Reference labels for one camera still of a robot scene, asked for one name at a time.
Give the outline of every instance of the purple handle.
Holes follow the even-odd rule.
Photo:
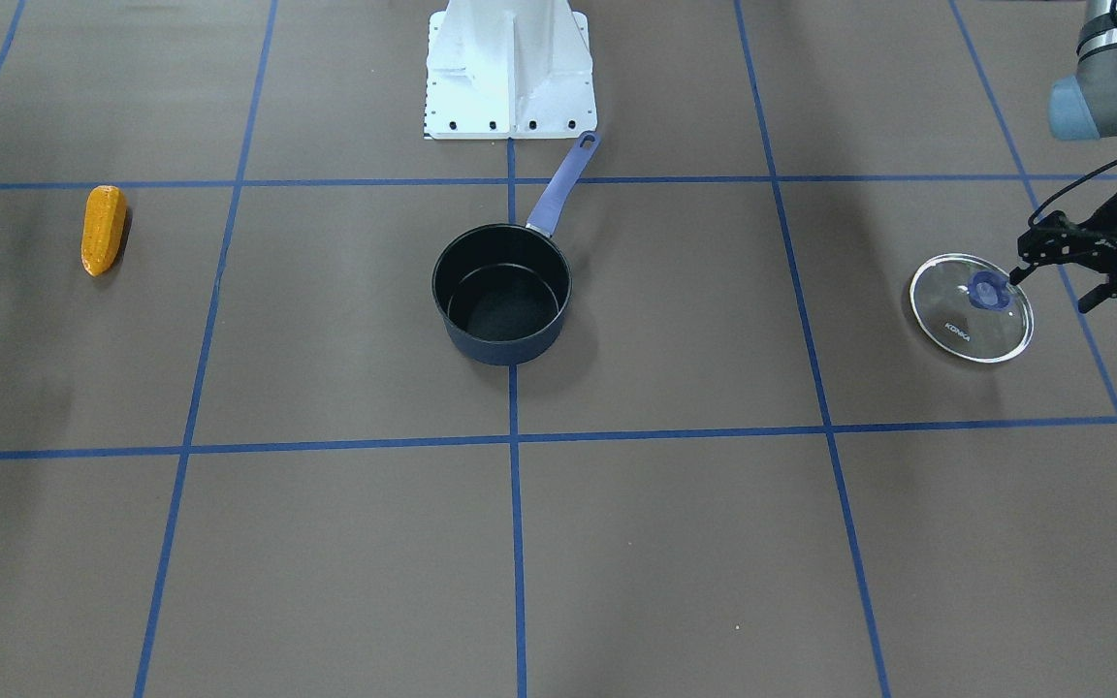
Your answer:
[[[601,142],[601,136],[592,131],[585,131],[576,137],[575,144],[567,151],[567,156],[558,165],[558,172],[555,172],[546,190],[542,191],[533,212],[528,213],[527,227],[546,238],[553,238],[555,227],[558,227],[558,217],[562,216],[562,205],[567,202],[567,194],[571,194],[572,188],[580,180],[584,165],[593,160],[593,153]]]

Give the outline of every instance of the pot handle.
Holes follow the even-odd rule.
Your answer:
[[[558,165],[558,172],[546,185],[541,199],[537,200],[533,212],[528,213],[527,227],[536,230],[546,238],[553,238],[555,227],[558,226],[558,217],[562,216],[562,205],[567,201],[567,194],[580,180],[580,173],[584,172],[584,165],[593,159],[594,151],[598,150],[601,136],[592,131],[585,131],[576,137],[575,144],[567,151],[567,156]]]

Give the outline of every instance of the corn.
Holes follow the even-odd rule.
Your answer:
[[[123,242],[123,224],[128,217],[128,198],[118,187],[97,187],[85,203],[85,237],[80,239],[80,261],[89,276],[114,265]]]

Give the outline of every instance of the yellow corn cob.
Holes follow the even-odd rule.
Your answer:
[[[80,239],[80,261],[89,276],[105,272],[120,256],[123,224],[128,217],[128,198],[118,187],[97,187],[85,203],[85,237]]]

